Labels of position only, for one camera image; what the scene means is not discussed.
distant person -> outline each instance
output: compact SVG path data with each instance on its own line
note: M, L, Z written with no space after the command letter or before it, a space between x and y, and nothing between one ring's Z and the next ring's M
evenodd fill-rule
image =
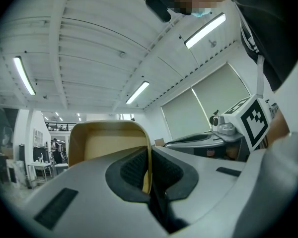
M55 164L61 164L62 163L62 157L61 153L59 152L59 143L56 138L53 139L53 144L52 144L52 153L53 153L53 158L55 160Z

railing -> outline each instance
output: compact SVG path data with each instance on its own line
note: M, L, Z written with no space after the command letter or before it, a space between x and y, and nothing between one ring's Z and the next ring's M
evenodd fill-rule
M68 122L45 122L49 131L71 131L76 123Z

black shirt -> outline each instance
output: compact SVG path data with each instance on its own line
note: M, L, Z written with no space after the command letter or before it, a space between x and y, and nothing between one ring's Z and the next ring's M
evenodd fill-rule
M275 91L286 80L298 60L298 19L289 10L295 7L282 0L232 1L239 7L259 53L265 58L264 74ZM257 62L257 54L241 39L248 55Z

beige plastic bin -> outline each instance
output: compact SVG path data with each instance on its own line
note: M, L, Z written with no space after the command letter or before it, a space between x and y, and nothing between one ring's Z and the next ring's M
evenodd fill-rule
M118 151L148 147L148 171L144 177L143 192L151 188L151 145L144 128L128 120L100 120L78 123L70 135L69 167L93 158Z

ceiling light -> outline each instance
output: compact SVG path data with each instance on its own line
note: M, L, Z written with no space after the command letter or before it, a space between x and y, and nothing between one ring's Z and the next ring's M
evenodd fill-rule
M202 26L198 31L196 31L189 39L185 41L184 44L187 46L187 48L192 48L199 40L210 33L213 29L221 25L224 21L226 21L226 15L222 12L207 24Z
M135 98L138 97L147 87L149 86L149 82L144 81L140 87L132 94L132 96L126 101L126 104L131 104Z
M14 61L15 67L18 70L19 75L20 75L26 89L29 91L29 93L31 95L35 95L35 91L33 90L30 80L29 80L27 74L25 73L21 57L15 57L15 58L13 58L13 61Z

